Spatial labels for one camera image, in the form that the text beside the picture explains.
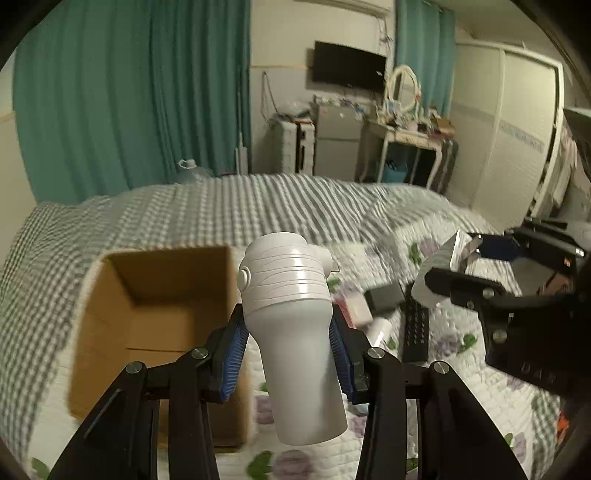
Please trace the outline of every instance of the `wardrobe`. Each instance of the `wardrobe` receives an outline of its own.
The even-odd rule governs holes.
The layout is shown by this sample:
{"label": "wardrobe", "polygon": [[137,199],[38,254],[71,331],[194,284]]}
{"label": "wardrobe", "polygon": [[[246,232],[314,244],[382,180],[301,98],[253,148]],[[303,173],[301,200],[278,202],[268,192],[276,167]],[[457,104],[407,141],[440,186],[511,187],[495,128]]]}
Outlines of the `wardrobe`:
{"label": "wardrobe", "polygon": [[550,195],[563,122],[560,62],[501,43],[457,44],[450,120],[459,153],[446,196],[503,230]]}

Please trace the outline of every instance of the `green curtain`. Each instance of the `green curtain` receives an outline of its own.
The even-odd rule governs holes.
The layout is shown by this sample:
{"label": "green curtain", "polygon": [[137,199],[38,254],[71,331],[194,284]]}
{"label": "green curtain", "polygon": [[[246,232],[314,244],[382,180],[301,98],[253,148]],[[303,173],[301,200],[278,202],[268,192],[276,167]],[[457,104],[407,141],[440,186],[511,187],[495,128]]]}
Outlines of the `green curtain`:
{"label": "green curtain", "polygon": [[15,62],[18,136],[36,199],[73,204],[170,183],[187,158],[215,174],[234,170],[238,129],[250,139],[250,7],[61,2]]}
{"label": "green curtain", "polygon": [[395,64],[410,66],[423,91],[421,106],[448,115],[456,52],[454,12],[423,0],[396,2]]}

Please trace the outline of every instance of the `black remote control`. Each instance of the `black remote control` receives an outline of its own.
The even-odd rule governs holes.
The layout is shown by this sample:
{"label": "black remote control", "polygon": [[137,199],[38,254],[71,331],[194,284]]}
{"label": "black remote control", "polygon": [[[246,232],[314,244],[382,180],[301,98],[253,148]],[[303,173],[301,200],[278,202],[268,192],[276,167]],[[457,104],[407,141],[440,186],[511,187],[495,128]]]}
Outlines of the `black remote control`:
{"label": "black remote control", "polygon": [[411,297],[412,285],[407,288],[404,302],[404,346],[402,362],[426,362],[429,353],[429,309]]}

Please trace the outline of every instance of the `tv screen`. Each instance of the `tv screen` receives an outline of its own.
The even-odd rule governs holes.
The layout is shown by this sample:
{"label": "tv screen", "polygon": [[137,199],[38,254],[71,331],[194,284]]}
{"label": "tv screen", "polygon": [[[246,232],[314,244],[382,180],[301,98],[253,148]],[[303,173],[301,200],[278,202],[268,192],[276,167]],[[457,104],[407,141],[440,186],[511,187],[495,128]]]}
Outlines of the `tv screen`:
{"label": "tv screen", "polygon": [[381,92],[385,69],[382,55],[322,41],[314,45],[313,82]]}

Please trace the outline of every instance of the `striped blanket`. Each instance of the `striped blanket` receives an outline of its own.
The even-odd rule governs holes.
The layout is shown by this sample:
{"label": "striped blanket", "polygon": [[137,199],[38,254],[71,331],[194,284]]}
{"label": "striped blanket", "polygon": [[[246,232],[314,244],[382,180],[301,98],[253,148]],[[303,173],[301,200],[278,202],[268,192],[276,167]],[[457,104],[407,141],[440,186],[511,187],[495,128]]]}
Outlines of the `striped blanket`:
{"label": "striped blanket", "polygon": [[[418,269],[412,247],[425,239],[440,244],[457,229],[493,231],[479,215],[418,187],[307,176],[231,176],[93,197],[79,206],[42,203],[14,239],[0,274],[0,436],[21,463],[30,461],[35,422],[69,339],[82,281],[106,252],[245,247],[266,233],[288,231],[335,253],[347,245],[369,249],[371,271],[352,272],[352,282],[365,288],[376,278],[411,281]],[[490,268],[518,291],[507,264]],[[479,356],[483,351],[475,364],[485,368]],[[528,473],[537,476],[554,453],[558,404],[529,385],[523,392],[532,428]]]}

